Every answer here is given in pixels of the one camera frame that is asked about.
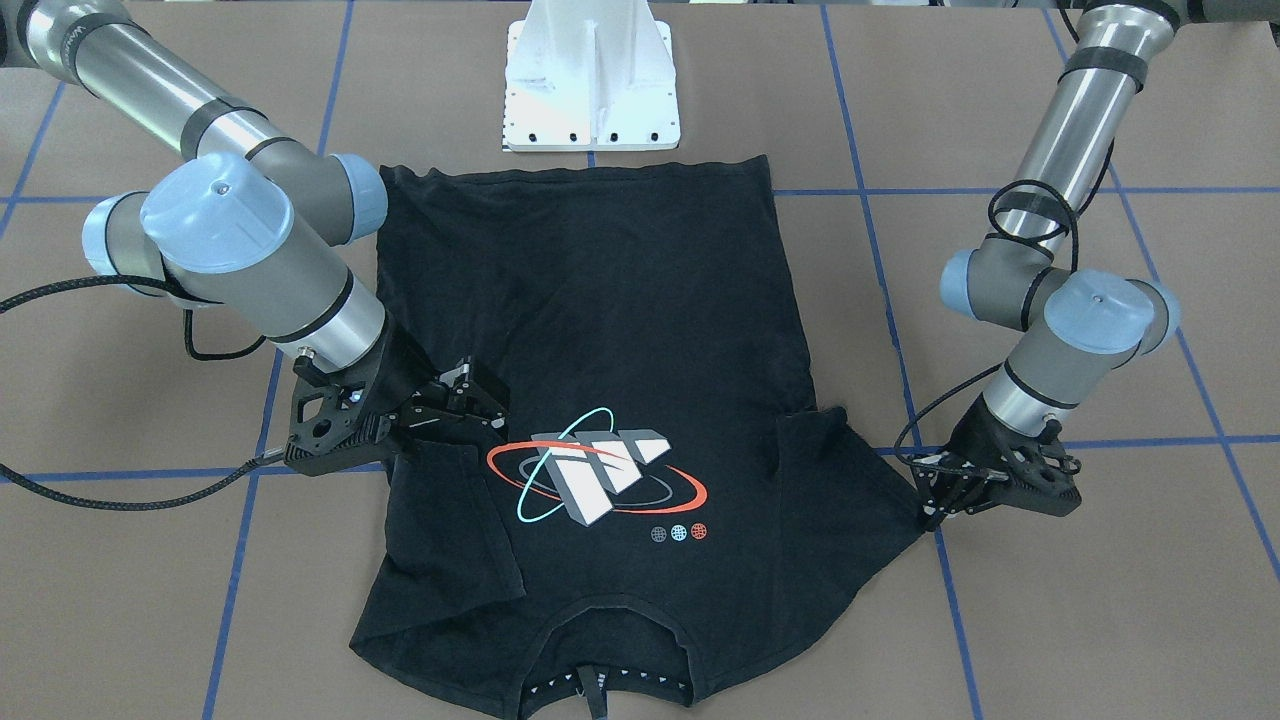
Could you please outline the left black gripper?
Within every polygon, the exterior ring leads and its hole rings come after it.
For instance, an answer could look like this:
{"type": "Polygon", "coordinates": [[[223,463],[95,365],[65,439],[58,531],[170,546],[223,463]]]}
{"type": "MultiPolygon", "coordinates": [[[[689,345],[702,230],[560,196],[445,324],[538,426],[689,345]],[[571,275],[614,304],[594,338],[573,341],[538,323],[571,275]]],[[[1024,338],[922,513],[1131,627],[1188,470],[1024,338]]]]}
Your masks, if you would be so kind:
{"type": "Polygon", "coordinates": [[[1059,441],[1061,429],[1061,421],[1050,419],[1038,436],[1024,436],[977,398],[945,452],[908,456],[922,529],[937,530],[947,518],[1000,505],[1057,518],[1073,512],[1082,503],[1074,480],[1080,462],[1059,441]]]}

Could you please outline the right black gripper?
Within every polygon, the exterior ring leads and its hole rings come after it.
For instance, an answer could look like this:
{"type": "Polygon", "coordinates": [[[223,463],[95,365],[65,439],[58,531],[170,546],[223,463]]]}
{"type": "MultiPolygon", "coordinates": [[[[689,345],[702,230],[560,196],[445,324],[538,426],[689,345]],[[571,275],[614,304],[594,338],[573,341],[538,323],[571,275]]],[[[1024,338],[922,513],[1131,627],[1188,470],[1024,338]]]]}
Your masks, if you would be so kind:
{"type": "Polygon", "coordinates": [[[351,366],[323,372],[316,356],[293,361],[298,380],[284,464],[294,471],[320,477],[392,457],[404,447],[398,430],[451,445],[506,441],[507,384],[474,357],[440,374],[393,318],[351,366]],[[435,380],[444,387],[445,406],[411,400],[435,380]]]}

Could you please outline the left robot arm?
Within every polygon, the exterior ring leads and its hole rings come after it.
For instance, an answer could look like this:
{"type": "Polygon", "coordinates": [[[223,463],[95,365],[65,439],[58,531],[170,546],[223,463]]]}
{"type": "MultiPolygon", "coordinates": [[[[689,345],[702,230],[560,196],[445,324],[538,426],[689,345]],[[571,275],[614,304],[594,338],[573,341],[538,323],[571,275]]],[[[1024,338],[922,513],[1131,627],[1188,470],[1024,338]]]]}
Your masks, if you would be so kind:
{"type": "Polygon", "coordinates": [[[924,530],[998,506],[1062,518],[1082,503],[1064,421],[1114,369],[1164,347],[1181,320],[1156,282],[1084,269],[1079,220],[1153,59],[1188,24],[1277,20],[1275,1],[1089,1],[1076,45],[977,249],[940,278],[951,310],[1020,333],[934,454],[901,455],[924,530]]]}

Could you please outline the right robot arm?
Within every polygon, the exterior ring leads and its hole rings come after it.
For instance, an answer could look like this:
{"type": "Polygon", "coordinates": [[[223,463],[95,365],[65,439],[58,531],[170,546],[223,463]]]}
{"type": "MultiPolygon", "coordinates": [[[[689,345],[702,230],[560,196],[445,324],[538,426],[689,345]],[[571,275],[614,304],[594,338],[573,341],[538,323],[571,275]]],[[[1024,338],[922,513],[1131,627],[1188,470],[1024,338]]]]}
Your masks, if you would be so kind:
{"type": "Polygon", "coordinates": [[[315,477],[504,434],[506,387],[472,359],[435,369],[338,255],[387,219],[362,158],[311,151],[119,1],[5,1],[3,64],[82,87],[180,154],[151,190],[91,211],[84,255],[96,281],[237,311],[292,360],[289,434],[269,462],[315,477]]]}

